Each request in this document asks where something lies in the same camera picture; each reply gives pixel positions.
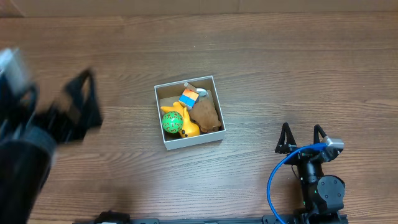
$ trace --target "wood grain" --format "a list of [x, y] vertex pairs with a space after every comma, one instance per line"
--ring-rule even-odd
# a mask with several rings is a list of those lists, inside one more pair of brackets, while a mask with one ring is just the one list
[[[59, 149], [30, 223], [70, 223], [113, 209], [134, 218], [270, 214], [266, 182], [287, 121], [297, 143], [315, 124], [344, 139], [323, 171], [346, 182], [350, 223], [397, 223], [398, 15], [239, 14], [1, 19], [0, 47], [18, 46], [40, 106], [69, 79], [97, 71], [102, 128]], [[226, 139], [175, 151], [162, 144], [154, 85], [213, 75]], [[301, 206], [282, 167], [280, 213]]]

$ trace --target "white cardboard box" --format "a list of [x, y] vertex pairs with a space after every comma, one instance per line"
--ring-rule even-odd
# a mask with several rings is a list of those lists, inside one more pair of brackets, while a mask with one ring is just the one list
[[[167, 134], [162, 128], [162, 117], [164, 112], [160, 109], [161, 106], [172, 106], [172, 103], [178, 101], [182, 92], [184, 91], [184, 83], [189, 82], [197, 88], [204, 88], [209, 93], [209, 100], [213, 101], [218, 119], [221, 121], [220, 130], [213, 133], [201, 134], [199, 136], [190, 138], [173, 138]], [[190, 80], [183, 80], [179, 82], [166, 83], [163, 85], [155, 86], [155, 96], [157, 103], [157, 111], [159, 114], [160, 129], [162, 131], [163, 143], [167, 150], [178, 149], [186, 146], [193, 146], [196, 144], [222, 140], [225, 137], [225, 124], [223, 119], [223, 114], [221, 112], [220, 102], [218, 100], [218, 95], [216, 91], [216, 86], [214, 84], [214, 79], [212, 76], [193, 78]]]

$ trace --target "rubik's cube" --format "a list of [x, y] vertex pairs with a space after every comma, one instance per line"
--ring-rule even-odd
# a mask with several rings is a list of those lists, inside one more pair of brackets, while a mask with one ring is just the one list
[[199, 97], [198, 93], [186, 89], [184, 90], [184, 92], [180, 97], [180, 103], [181, 105], [185, 106], [188, 110], [191, 110], [193, 108], [193, 105], [197, 101], [198, 97]]

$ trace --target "brown plush toy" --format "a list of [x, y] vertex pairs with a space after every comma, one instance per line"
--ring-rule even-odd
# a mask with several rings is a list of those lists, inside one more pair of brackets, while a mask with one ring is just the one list
[[189, 115], [199, 125], [200, 131], [204, 133], [218, 131], [218, 127], [221, 126], [216, 109], [208, 99], [195, 103], [192, 110], [189, 111]]

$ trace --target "green ball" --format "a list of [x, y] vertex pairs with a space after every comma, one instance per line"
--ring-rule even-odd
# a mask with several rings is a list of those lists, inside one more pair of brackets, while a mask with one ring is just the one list
[[182, 124], [182, 116], [176, 111], [170, 111], [162, 118], [162, 127], [168, 133], [177, 133], [182, 129]]

